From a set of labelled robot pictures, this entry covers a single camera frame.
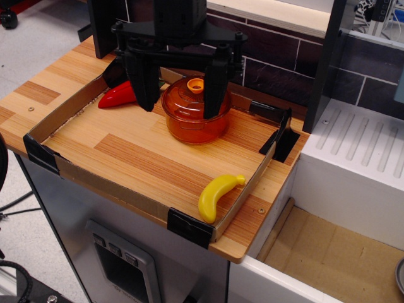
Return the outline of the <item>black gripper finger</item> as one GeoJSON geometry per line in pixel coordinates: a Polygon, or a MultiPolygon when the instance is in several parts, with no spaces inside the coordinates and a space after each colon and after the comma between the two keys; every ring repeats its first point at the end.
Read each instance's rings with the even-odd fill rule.
{"type": "Polygon", "coordinates": [[[159,67],[146,54],[124,52],[124,66],[138,105],[151,112],[160,98],[159,67]]]}
{"type": "Polygon", "coordinates": [[[235,75],[232,53],[214,56],[205,67],[204,118],[212,119],[219,115],[227,85],[235,75]]]}

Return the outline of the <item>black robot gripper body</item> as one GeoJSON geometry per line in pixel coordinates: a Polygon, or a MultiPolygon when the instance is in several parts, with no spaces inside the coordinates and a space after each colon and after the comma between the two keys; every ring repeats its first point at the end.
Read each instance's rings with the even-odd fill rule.
{"type": "Polygon", "coordinates": [[[159,69],[205,73],[214,56],[232,53],[235,75],[241,74],[242,46],[247,35],[218,27],[206,17],[206,1],[154,1],[151,21],[118,21],[112,26],[117,38],[117,58],[124,66],[124,52],[130,51],[146,54],[159,69]]]}

